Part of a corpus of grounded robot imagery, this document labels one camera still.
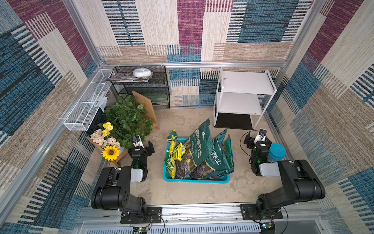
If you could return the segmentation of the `green yellow fertilizer bag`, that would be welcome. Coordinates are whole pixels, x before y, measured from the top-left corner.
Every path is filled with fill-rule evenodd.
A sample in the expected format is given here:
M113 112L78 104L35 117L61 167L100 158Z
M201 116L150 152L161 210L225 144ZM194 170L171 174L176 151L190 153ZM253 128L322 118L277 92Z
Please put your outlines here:
M177 132L172 130L169 136L167 137L168 149L166 150L165 156L165 166L169 176L174 179L176 175L176 159L177 157L173 155L174 151L178 148L179 138Z

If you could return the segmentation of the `green blue pink soil bag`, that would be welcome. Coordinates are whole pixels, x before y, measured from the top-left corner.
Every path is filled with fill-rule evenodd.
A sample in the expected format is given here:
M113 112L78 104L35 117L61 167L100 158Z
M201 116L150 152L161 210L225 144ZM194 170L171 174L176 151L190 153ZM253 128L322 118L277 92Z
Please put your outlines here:
M234 172L234 161L233 161L233 152L232 152L232 145L231 145L231 137L230 135L224 142L224 151L225 151L225 157L229 164L229 170L227 174L230 174Z

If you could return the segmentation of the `dark green soil bag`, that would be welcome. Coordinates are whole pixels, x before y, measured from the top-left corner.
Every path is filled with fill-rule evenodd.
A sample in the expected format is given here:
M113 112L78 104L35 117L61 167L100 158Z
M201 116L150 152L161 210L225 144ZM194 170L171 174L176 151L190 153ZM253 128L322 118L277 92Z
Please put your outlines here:
M176 162L177 179L184 179L205 161L213 150L213 142L209 129L210 119L204 121L182 144L186 152L181 161Z
M205 179L210 175L219 175L222 172L228 172L229 164L225 158L222 143L227 134L227 129L220 132L213 140L213 150L210 155L191 173L193 178Z

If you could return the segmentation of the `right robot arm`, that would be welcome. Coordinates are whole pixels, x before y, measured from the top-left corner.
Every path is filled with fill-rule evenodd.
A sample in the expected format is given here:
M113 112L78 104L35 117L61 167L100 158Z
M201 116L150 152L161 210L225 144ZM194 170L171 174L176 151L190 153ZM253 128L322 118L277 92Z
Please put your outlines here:
M280 188L259 195L256 203L242 204L243 217L281 219L284 206L325 198L325 188L308 161L285 160L286 149L269 140L265 130L256 137L248 133L243 143L251 149L252 172L259 177L279 177L282 183Z

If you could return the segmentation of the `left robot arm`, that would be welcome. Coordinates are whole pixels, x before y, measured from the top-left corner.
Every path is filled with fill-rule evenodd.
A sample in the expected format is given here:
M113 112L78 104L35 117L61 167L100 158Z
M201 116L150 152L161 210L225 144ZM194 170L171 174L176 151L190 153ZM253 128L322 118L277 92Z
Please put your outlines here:
M99 176L91 197L91 207L101 210L119 210L125 215L144 218L147 204L144 198L130 193L131 184L143 182L148 176L148 157L154 153L154 146L149 141L144 146L141 140L129 151L131 166L106 167Z

